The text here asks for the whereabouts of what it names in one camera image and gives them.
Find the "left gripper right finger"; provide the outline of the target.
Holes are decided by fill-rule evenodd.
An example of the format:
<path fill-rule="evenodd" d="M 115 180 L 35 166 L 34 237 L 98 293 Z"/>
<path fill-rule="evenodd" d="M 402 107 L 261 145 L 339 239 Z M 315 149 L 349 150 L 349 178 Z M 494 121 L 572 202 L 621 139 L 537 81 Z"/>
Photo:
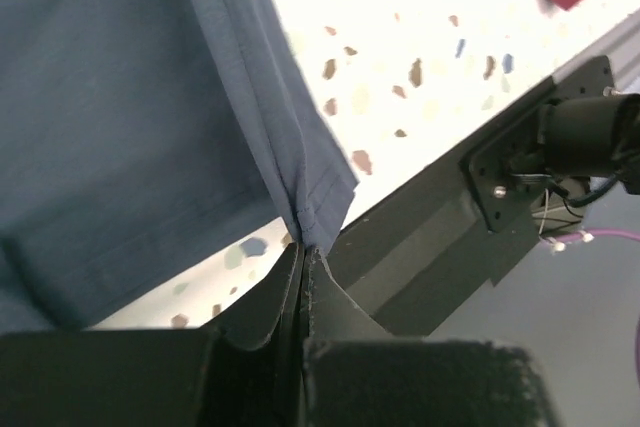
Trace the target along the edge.
<path fill-rule="evenodd" d="M 394 336 L 304 261 L 302 372 L 309 426 L 557 426 L 529 353 L 495 341 Z"/>

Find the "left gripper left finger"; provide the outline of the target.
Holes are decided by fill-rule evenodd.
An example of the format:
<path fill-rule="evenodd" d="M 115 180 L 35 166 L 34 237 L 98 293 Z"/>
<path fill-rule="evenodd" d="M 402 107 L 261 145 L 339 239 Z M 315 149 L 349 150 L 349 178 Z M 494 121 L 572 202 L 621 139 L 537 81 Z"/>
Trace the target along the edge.
<path fill-rule="evenodd" d="M 5 426 L 300 426 L 304 249 L 197 329 L 1 340 Z"/>

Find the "blue tank top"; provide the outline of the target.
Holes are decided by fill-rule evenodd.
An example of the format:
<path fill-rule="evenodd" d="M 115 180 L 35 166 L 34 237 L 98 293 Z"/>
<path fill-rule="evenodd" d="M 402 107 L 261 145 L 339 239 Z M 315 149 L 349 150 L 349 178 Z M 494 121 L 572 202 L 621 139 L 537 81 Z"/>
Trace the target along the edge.
<path fill-rule="evenodd" d="M 82 329 L 356 178 L 271 0 L 1 0 L 1 329 Z"/>

